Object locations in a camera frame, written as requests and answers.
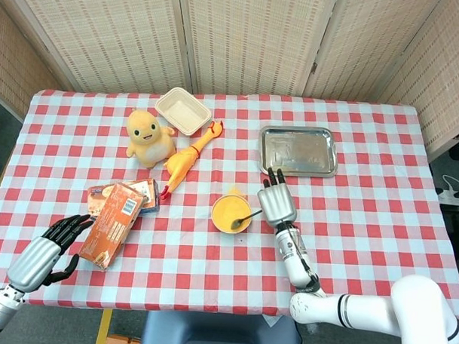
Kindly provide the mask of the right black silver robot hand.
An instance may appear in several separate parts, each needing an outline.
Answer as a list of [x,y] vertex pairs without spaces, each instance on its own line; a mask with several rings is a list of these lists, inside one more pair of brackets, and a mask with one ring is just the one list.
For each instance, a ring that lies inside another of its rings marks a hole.
[[263,180],[263,186],[257,197],[268,225],[275,228],[282,223],[293,223],[297,210],[282,170],[268,168],[268,179]]

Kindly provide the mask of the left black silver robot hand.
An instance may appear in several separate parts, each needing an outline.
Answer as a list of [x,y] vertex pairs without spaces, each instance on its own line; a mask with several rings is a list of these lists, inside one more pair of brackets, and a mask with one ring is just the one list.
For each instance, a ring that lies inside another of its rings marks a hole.
[[78,254],[72,256],[64,270],[54,272],[53,268],[75,239],[92,225],[89,214],[77,214],[56,221],[16,258],[8,270],[9,285],[21,293],[31,293],[42,285],[48,287],[69,278],[77,267]]

